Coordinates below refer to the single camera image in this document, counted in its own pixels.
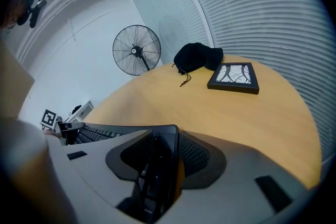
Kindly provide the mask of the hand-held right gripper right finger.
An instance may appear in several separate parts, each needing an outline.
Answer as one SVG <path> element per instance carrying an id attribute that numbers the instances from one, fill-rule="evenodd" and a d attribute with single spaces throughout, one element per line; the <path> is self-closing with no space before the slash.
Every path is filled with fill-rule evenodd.
<path id="1" fill-rule="evenodd" d="M 283 224 L 313 190 L 255 148 L 205 134 L 180 133 L 181 154 L 205 157 L 186 176 L 177 201 L 157 224 Z"/>

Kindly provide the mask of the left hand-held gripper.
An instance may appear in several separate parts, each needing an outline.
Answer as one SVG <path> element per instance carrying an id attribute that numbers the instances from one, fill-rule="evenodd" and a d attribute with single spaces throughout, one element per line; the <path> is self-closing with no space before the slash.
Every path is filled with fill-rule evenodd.
<path id="1" fill-rule="evenodd" d="M 61 116 L 47 109 L 41 118 L 40 124 L 45 135 L 58 138 L 62 145 L 72 145 L 74 143 L 74 131 L 72 129 L 85 127 L 84 122 L 65 122 Z"/>

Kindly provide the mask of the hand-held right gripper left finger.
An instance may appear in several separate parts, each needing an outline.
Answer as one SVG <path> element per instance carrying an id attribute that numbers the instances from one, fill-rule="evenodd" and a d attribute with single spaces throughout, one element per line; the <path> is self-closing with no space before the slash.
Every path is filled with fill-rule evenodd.
<path id="1" fill-rule="evenodd" d="M 79 224 L 145 223 L 139 178 L 152 148 L 151 129 L 65 148 L 68 154 L 85 152 L 69 162 L 76 178 L 67 193 Z"/>

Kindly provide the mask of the white side table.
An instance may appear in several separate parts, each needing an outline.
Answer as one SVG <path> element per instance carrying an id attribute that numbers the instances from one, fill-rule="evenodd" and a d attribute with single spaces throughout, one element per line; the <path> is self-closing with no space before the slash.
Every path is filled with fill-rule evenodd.
<path id="1" fill-rule="evenodd" d="M 83 122 L 86 116 L 93 110 L 93 108 L 94 107 L 91 101 L 88 101 L 81 105 L 81 107 L 78 108 L 73 114 L 71 114 L 69 118 L 65 120 L 65 122 Z"/>

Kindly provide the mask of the round wooden table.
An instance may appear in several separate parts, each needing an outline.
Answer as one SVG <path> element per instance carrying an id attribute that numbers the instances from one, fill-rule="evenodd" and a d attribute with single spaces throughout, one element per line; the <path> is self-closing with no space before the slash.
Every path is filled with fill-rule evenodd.
<path id="1" fill-rule="evenodd" d="M 297 90 L 278 72 L 252 62 L 259 93 L 211 90 L 212 72 L 200 68 L 189 82 L 171 64 L 138 76 L 85 118 L 104 125 L 167 125 L 253 147 L 307 188 L 320 180 L 319 135 Z"/>

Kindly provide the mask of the black standing fan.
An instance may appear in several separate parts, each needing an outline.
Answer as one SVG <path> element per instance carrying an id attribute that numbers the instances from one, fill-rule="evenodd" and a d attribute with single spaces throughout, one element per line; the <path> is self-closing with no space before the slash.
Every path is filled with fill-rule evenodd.
<path id="1" fill-rule="evenodd" d="M 144 25 L 131 25 L 116 36 L 112 54 L 117 66 L 131 76 L 154 69 L 161 58 L 161 44 L 153 30 Z"/>

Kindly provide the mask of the black picture frame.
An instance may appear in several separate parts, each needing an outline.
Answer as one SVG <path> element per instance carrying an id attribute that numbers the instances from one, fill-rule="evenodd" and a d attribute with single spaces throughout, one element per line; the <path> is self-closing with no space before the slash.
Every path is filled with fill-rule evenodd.
<path id="1" fill-rule="evenodd" d="M 251 62 L 221 63 L 207 83 L 207 88 L 259 94 L 259 85 Z"/>

